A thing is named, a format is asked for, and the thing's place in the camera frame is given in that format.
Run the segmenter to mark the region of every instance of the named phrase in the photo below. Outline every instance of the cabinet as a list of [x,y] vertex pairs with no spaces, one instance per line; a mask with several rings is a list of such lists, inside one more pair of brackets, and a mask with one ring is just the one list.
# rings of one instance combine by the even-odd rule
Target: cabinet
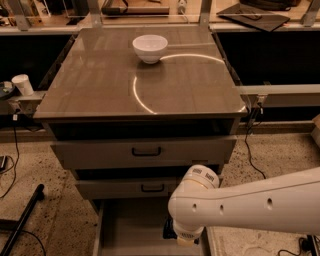
[[[166,58],[142,63],[132,48],[142,34],[165,36]],[[209,30],[168,26],[83,29],[34,118],[100,214],[95,255],[153,255],[175,248],[161,233],[179,179],[193,164],[220,172],[246,114]],[[200,247],[190,255],[208,255]],[[186,255],[171,249],[163,255]]]

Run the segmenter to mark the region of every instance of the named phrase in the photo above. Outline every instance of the bottom shelf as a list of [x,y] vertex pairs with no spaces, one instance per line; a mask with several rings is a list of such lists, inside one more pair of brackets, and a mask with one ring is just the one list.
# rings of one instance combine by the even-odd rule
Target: bottom shelf
[[163,239],[167,204],[167,197],[104,201],[94,256],[211,255],[206,232],[192,247],[178,246],[175,239]]

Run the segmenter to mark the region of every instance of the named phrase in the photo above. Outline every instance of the drawer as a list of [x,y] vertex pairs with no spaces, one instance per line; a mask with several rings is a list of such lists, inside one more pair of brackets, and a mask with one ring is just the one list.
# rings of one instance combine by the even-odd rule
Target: drawer
[[56,142],[65,169],[215,165],[228,162],[235,136]]
[[206,232],[199,244],[192,247],[178,246],[175,239],[163,238],[168,200],[160,197],[103,201],[93,255],[211,255]]
[[168,196],[179,181],[173,177],[151,179],[76,181],[76,187],[84,199],[139,198]]

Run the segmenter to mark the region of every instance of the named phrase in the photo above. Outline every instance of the gray tabletop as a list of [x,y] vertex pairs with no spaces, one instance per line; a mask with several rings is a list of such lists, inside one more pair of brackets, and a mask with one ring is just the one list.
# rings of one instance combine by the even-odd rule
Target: gray tabletop
[[[132,41],[157,34],[165,56],[143,63]],[[157,119],[244,116],[234,86],[207,28],[141,27],[81,30],[34,118]]]

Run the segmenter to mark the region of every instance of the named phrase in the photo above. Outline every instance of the black stand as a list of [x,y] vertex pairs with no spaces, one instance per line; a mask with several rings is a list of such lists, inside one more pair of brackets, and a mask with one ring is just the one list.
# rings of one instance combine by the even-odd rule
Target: black stand
[[0,220],[0,230],[12,230],[10,237],[8,241],[6,242],[5,246],[3,247],[0,256],[9,256],[10,252],[18,239],[18,236],[20,235],[24,224],[27,222],[35,204],[38,200],[42,200],[44,198],[43,194],[43,188],[44,185],[40,184],[34,191],[28,205],[24,209],[20,219],[18,221],[12,221],[12,220]]

